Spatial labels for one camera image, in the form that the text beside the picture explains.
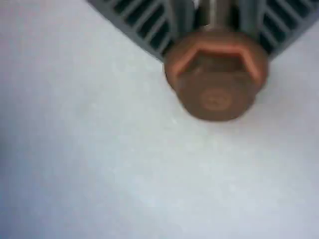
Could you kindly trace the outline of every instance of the bolt center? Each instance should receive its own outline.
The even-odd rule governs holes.
[[[209,111],[224,111],[232,104],[232,96],[225,89],[207,89],[201,95],[203,107]]]

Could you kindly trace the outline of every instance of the hexagonal nut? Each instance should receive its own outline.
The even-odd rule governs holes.
[[[201,31],[169,51],[164,69],[191,115],[226,121],[241,116],[253,104],[267,78],[268,57],[243,33]]]

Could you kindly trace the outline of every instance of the white surface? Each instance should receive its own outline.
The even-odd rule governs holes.
[[[204,123],[85,2],[1,1],[1,238],[318,239],[318,32]]]

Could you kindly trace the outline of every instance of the metal shaft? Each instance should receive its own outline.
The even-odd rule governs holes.
[[[207,30],[230,27],[232,6],[233,0],[200,0],[200,25]]]

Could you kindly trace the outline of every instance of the hex bolt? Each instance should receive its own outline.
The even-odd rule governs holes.
[[[179,101],[194,117],[233,120],[253,104],[268,75],[268,56],[231,25],[232,0],[202,0],[202,27],[176,43],[164,70]]]

